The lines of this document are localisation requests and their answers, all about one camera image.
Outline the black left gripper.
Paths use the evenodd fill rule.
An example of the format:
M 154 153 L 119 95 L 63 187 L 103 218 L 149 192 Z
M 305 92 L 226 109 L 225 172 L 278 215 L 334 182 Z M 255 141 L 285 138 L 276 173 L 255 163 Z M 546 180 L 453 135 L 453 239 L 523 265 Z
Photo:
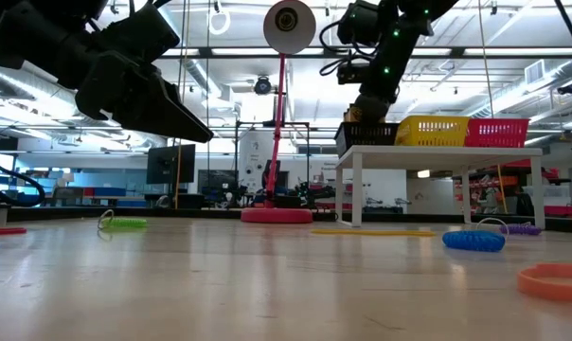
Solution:
M 105 111 L 128 130 L 206 143 L 214 134 L 178 98 L 174 84 L 152 63 L 117 52 L 96 56 L 75 96 L 85 115 L 103 120 Z

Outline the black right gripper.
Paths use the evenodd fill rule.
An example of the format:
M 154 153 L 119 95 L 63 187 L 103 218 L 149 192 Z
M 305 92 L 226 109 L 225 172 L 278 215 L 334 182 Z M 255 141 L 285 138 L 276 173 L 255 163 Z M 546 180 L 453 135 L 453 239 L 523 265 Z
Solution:
M 351 105 L 351 118 L 364 124 L 386 123 L 389 107 L 389 102 L 359 95 Z

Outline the black plastic basket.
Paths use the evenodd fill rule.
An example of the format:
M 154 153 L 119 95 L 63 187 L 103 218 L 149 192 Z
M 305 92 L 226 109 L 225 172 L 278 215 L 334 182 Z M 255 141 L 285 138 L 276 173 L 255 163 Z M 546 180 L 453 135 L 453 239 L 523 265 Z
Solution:
M 398 123 L 343 122 L 334 137 L 337 154 L 342 157 L 350 147 L 357 145 L 392 146 L 398 128 Z

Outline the yellow plastic basket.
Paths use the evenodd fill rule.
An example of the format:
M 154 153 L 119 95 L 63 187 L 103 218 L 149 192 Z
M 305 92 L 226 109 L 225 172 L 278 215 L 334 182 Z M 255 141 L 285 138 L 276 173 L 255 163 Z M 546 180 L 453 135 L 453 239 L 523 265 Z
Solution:
M 395 145 L 463 147 L 470 119 L 450 116 L 409 116 L 400 122 Z

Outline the red plastic basket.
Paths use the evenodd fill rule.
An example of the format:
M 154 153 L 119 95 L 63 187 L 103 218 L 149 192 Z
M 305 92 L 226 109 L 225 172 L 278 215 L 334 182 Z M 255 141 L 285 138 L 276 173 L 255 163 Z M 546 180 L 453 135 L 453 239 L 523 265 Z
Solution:
M 472 118 L 465 147 L 523 148 L 529 120 L 525 118 Z

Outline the blue coil wristband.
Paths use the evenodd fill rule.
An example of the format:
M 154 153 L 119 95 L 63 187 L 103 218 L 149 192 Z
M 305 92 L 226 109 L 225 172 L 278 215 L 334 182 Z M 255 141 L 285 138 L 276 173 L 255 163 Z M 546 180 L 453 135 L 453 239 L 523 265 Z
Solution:
M 505 228 L 505 233 L 480 230 L 480 226 L 488 223 L 495 223 L 499 227 Z M 443 244 L 451 249 L 479 251 L 479 252 L 500 252 L 508 239 L 508 225 L 497 218 L 485 218 L 479 221 L 471 230 L 449 231 L 443 234 Z

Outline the orange rubber band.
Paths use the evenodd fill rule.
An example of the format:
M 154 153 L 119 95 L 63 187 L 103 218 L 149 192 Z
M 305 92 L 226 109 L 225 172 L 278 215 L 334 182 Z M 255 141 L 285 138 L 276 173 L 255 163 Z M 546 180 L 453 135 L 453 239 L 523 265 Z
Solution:
M 550 278 L 572 279 L 572 263 L 537 263 L 517 274 L 517 289 L 528 296 L 572 303 L 572 283 Z

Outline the red desk lamp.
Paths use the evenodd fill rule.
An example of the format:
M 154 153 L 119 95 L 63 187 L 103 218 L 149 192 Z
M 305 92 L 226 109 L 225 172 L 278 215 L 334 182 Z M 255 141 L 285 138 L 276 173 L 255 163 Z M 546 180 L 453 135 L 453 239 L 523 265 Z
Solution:
M 256 224 L 310 224 L 313 214 L 309 209 L 277 206 L 277 157 L 284 118 L 284 90 L 286 58 L 309 46 L 316 30 L 311 8 L 301 0 L 279 0 L 267 12 L 263 35 L 279 58 L 277 111 L 274 114 L 274 146 L 266 180 L 263 207 L 249 207 L 241 213 L 241 221 Z

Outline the black computer monitor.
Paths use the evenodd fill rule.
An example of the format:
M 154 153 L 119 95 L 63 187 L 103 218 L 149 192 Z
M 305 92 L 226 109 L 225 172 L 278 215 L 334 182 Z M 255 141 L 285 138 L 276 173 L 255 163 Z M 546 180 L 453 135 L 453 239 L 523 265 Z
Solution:
M 148 185 L 192 183 L 195 175 L 195 145 L 148 150 Z

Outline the white perforated shelf riser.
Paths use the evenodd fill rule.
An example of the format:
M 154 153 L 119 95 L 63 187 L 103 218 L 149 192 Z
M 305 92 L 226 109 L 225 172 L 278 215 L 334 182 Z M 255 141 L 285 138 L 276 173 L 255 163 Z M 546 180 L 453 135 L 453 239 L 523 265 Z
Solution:
M 336 163 L 335 211 L 343 221 L 343 170 L 352 170 L 349 226 L 360 227 L 363 213 L 363 170 L 452 171 L 462 177 L 463 219 L 472 222 L 469 171 L 528 159 L 533 187 L 534 225 L 545 229 L 542 155 L 534 148 L 410 147 L 354 145 Z

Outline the green coil wristband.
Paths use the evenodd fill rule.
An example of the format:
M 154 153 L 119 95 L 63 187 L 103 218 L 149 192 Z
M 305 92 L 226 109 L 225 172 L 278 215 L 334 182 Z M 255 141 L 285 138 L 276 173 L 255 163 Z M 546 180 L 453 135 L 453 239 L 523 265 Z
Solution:
M 103 212 L 98 218 L 98 230 L 100 231 L 122 231 L 137 230 L 148 226 L 148 222 L 144 219 L 136 218 L 119 218 L 112 209 Z

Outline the white ceiling air vent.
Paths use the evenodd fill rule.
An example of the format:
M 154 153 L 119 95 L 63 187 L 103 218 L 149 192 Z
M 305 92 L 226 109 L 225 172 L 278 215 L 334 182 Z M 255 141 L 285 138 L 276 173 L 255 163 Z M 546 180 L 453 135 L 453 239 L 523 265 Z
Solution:
M 545 61 L 538 60 L 524 70 L 526 85 L 535 85 L 545 79 Z

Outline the purple coil wristband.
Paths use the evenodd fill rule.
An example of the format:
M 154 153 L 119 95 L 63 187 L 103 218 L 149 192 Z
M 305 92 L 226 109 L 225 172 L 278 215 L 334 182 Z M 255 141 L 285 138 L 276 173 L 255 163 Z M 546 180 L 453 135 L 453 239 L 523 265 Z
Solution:
M 499 227 L 500 232 L 506 235 L 529 235 L 538 236 L 542 233 L 542 228 L 531 223 L 523 224 L 503 224 Z

